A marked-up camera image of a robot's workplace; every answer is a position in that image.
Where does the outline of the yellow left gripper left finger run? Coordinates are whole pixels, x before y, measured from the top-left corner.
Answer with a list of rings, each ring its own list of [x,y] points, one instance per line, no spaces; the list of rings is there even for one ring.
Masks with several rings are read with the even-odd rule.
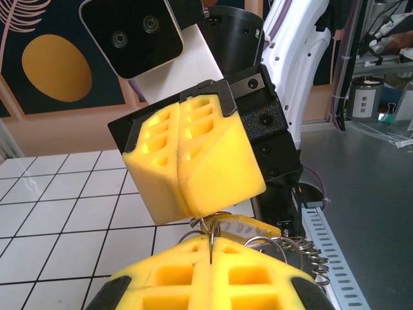
[[[210,309],[208,238],[196,236],[114,273],[96,309]]]

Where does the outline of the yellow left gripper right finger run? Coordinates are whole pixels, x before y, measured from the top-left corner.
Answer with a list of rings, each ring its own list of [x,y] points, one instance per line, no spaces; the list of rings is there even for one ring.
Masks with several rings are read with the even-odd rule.
[[[212,246],[211,309],[333,309],[302,270],[226,238]]]

